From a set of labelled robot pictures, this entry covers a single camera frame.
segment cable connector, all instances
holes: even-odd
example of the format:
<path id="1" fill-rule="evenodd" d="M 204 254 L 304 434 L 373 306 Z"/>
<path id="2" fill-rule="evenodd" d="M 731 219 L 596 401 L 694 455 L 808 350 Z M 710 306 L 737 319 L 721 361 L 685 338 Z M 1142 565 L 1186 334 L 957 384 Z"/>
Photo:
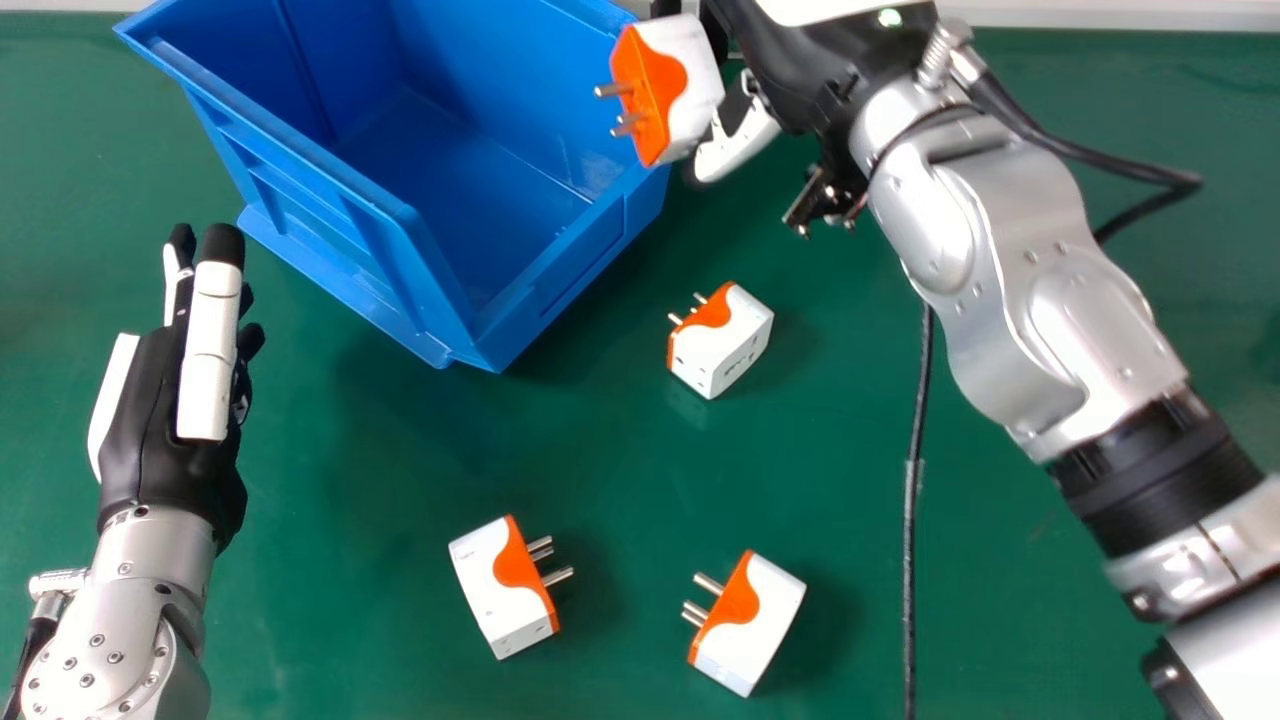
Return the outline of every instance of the cable connector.
<path id="1" fill-rule="evenodd" d="M 667 318 L 667 369 L 707 400 L 714 400 L 742 377 L 769 345 L 773 310 L 742 286 L 728 282 L 681 318 Z"/>
<path id="2" fill-rule="evenodd" d="M 498 660 L 559 633 L 547 589 L 572 578 L 573 568 L 543 575 L 538 562 L 553 552 L 550 536 L 526 543 L 511 515 L 449 543 L 462 593 Z"/>
<path id="3" fill-rule="evenodd" d="M 808 587 L 750 550 L 724 585 L 701 573 L 694 583 L 717 600 L 710 612 L 685 601 L 681 618 L 699 628 L 689 664 L 748 697 L 791 629 Z"/>
<path id="4" fill-rule="evenodd" d="M 695 15 L 627 26 L 609 59 L 613 82 L 596 97 L 618 97 L 614 137 L 631 136 L 645 167 L 689 156 L 724 100 L 724 83 L 707 31 Z"/>

